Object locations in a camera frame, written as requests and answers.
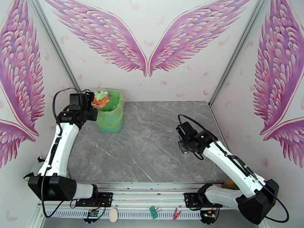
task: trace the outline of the brown object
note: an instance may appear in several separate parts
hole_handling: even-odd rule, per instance
[[[231,178],[228,178],[228,180],[223,184],[223,188],[230,190],[240,189]]]

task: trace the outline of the marble surface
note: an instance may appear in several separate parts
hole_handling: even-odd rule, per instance
[[[84,124],[68,161],[70,176],[91,183],[227,180],[226,174],[209,159],[200,161],[192,153],[182,154],[175,130],[180,113],[194,118],[220,138],[204,101],[126,102],[120,132],[103,133],[95,122]]]

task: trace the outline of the green plastic container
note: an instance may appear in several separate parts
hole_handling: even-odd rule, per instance
[[[106,90],[109,92],[110,102],[106,103],[103,108],[98,108],[96,124],[102,132],[116,133],[122,129],[124,123],[124,98],[121,93],[114,90]]]

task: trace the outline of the white wall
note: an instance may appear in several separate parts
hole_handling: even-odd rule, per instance
[[[9,10],[14,0],[0,0],[0,30],[4,26]],[[44,116],[40,117],[35,123],[35,129],[39,136],[33,137],[36,142],[26,140],[21,142],[17,149],[16,159],[12,158],[0,169],[0,226],[1,227],[27,227],[33,212],[38,203],[38,198],[30,190],[23,177],[31,171],[33,165],[37,163],[37,157],[41,154],[46,156],[49,151],[54,134],[55,120],[52,115],[52,96],[63,87],[71,87],[71,83],[65,75],[57,56],[55,55],[39,21],[29,6],[29,15],[33,17],[34,25],[37,29],[37,39],[39,41],[40,64],[43,67],[43,85],[45,94]],[[3,69],[0,75],[6,75]],[[57,111],[60,111],[68,104],[68,95],[62,94],[57,98]],[[0,119],[5,119],[17,123],[12,114],[12,110],[0,90]]]
[[[193,101],[210,99],[257,0],[249,0],[240,18],[208,47],[169,72],[156,70],[144,77],[140,70],[127,72],[117,68],[68,27],[59,22],[55,10],[39,0],[61,48],[82,88],[110,88],[122,91],[130,101]],[[149,60],[169,24],[180,14],[218,0],[76,0],[93,8],[102,8],[129,27]]]
[[[304,0],[288,0],[293,15],[298,22],[304,25],[304,12],[302,6]],[[263,120],[254,114],[253,107],[253,84],[255,83],[255,64],[257,63],[257,50],[261,27],[265,21],[266,13],[270,12],[270,1],[265,6],[258,19],[247,44],[239,56],[233,70],[231,71],[224,88],[213,106],[215,116],[219,121],[220,128],[225,134],[231,151],[238,155],[245,163],[265,179],[274,179],[280,186],[279,198],[288,207],[290,221],[288,224],[271,223],[273,227],[303,227],[304,210],[303,168],[283,156],[283,149],[280,143],[274,139],[263,141],[265,135],[260,135],[264,127]],[[298,46],[302,53],[303,44],[297,39]],[[298,54],[297,60],[303,62],[303,57]],[[301,117],[304,115],[304,81],[300,83],[292,103],[280,122]],[[304,143],[301,136],[299,146],[304,150]],[[269,214],[278,220],[285,219],[282,207],[277,203]]]

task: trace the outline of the pink wing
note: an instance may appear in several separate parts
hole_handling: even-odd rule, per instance
[[[43,116],[44,94],[39,44],[27,2],[15,0],[0,33],[1,89],[19,123],[33,134]]]
[[[278,125],[264,141],[269,139],[279,141],[283,147],[283,155],[286,158],[287,154],[290,160],[293,160],[301,168],[304,166],[304,117],[288,120]]]
[[[32,135],[23,131],[19,125],[7,120],[0,120],[0,168],[12,157],[16,159],[20,142],[36,141]]]
[[[283,119],[303,77],[301,33],[286,0],[271,0],[259,41],[253,93],[255,114],[264,120],[261,135]]]
[[[208,46],[229,28],[249,0],[218,0],[176,17],[149,59],[149,75],[156,69],[169,71]]]
[[[98,54],[119,68],[147,75],[146,57],[127,25],[111,12],[75,0],[45,0],[59,21]]]

